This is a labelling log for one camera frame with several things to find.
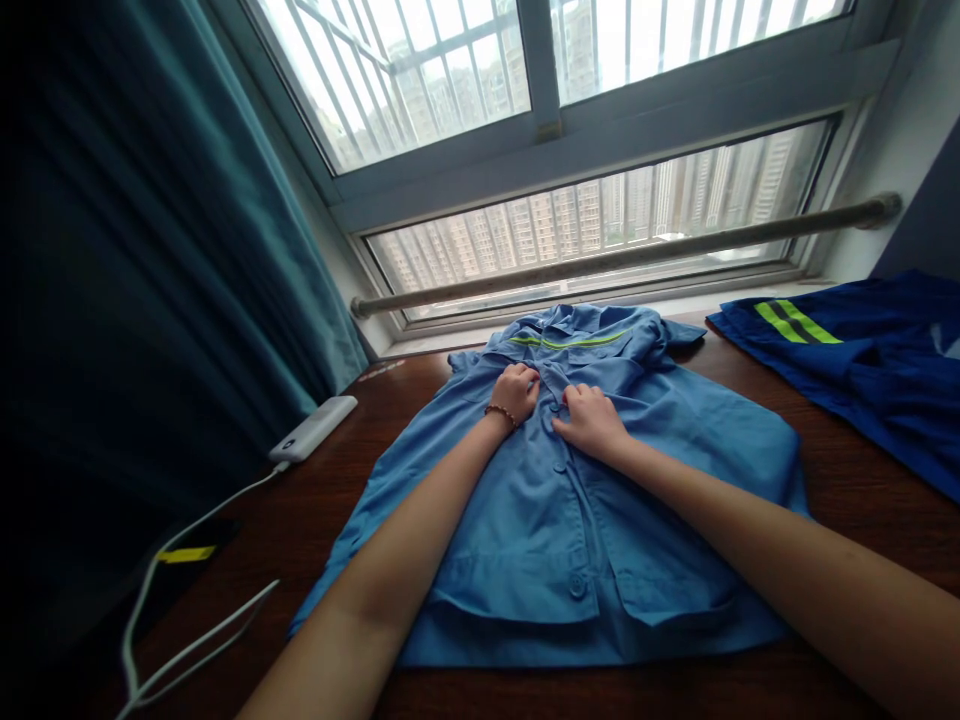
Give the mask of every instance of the window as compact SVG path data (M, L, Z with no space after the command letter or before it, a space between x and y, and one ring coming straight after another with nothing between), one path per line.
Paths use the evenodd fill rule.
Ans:
M844 0L550 0L564 105L843 12Z
M259 3L337 173L530 110L512 3Z
M819 121L367 238L396 293L791 217L833 123ZM560 299L780 259L786 242L413 308L409 320Z
M367 297L830 207L895 0L208 0ZM796 279L821 238L380 316L396 339L560 298Z

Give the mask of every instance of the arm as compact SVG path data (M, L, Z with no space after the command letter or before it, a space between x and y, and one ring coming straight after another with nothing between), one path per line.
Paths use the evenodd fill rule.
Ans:
M631 438L568 387L567 442L673 508L811 645L897 717L960 717L960 600L867 548Z
M536 371L511 365L490 402L522 423L539 392ZM437 464L347 565L239 718L370 716L477 480L512 431L491 412Z

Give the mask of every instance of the blue work shirt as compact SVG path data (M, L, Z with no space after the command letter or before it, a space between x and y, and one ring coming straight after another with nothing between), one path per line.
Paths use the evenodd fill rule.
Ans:
M540 373L536 410L480 478L398 663L617 665L780 637L782 622L696 532L551 424L569 420L567 385L599 386L634 437L806 513L796 433L666 354L704 332L645 308L560 305L450 355L453 377L377 462L291 634L523 362Z
M737 300L710 321L960 503L960 284L911 271Z

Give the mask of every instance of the wooden table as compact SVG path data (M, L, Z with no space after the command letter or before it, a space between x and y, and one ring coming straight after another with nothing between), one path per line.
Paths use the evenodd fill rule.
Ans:
M675 318L703 324L702 316ZM231 718L284 646L287 625L323 570L377 458L450 376L447 353L409 358L347 394L359 407L302 466L224 513L244 525L137 647L146 677L279 578L247 635L142 718ZM845 421L805 400L715 332L678 362L779 413L803 438L813 515L824 525L960 595L960 509ZM113 717L119 674L76 716ZM884 717L804 641L736 655L580 670L404 670L384 717Z

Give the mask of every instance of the teal curtain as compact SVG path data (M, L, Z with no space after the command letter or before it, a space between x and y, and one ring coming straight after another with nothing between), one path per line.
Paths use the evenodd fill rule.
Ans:
M7 420L50 591L129 571L367 364L202 5L60 10L21 69L3 213Z

